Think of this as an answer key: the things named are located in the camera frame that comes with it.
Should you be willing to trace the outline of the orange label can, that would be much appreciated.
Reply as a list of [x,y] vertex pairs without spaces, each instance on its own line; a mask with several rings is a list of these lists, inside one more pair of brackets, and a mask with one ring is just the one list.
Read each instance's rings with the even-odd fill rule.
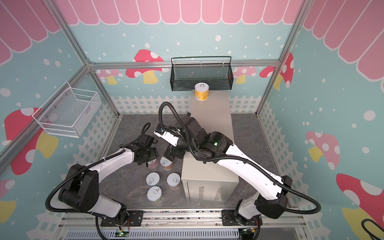
[[170,171],[174,167],[174,163],[165,157],[160,159],[160,165],[166,171]]

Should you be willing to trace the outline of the pink label can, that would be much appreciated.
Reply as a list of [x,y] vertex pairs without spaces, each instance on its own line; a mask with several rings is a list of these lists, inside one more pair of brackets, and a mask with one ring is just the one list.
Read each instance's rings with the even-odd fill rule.
[[149,169],[155,169],[159,165],[159,161],[157,159],[151,160],[148,162]]

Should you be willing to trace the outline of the yellow label can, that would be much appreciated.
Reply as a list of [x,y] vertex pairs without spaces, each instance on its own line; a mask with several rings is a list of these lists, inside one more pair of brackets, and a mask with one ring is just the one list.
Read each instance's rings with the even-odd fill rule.
[[206,83],[197,83],[195,85],[195,98],[198,101],[205,101],[209,97],[209,85]]

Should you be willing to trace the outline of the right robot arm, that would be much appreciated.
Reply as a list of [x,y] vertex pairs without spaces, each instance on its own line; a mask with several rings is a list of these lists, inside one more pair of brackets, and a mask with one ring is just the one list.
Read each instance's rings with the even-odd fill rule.
[[[239,201],[235,211],[238,221],[249,220],[258,215],[278,219],[284,212],[312,215],[321,211],[318,201],[291,188],[293,180],[289,176],[280,177],[267,171],[224,134],[207,133],[190,114],[180,117],[169,102],[163,102],[159,107],[159,124],[155,135],[169,144],[164,153],[166,160],[182,159],[189,152],[196,161],[218,164],[237,174],[257,190],[252,197]],[[314,204],[314,209],[288,208],[288,193]]]

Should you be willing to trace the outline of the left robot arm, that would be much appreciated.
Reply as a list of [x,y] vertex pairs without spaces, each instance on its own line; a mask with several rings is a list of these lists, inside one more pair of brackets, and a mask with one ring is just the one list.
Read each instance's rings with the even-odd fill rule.
[[126,205],[99,193],[99,184],[124,166],[136,163],[148,165],[158,157],[154,137],[147,135],[146,123],[139,136],[132,142],[99,161],[88,165],[73,165],[66,178],[48,195],[45,206],[55,213],[86,213],[124,225],[130,215]]

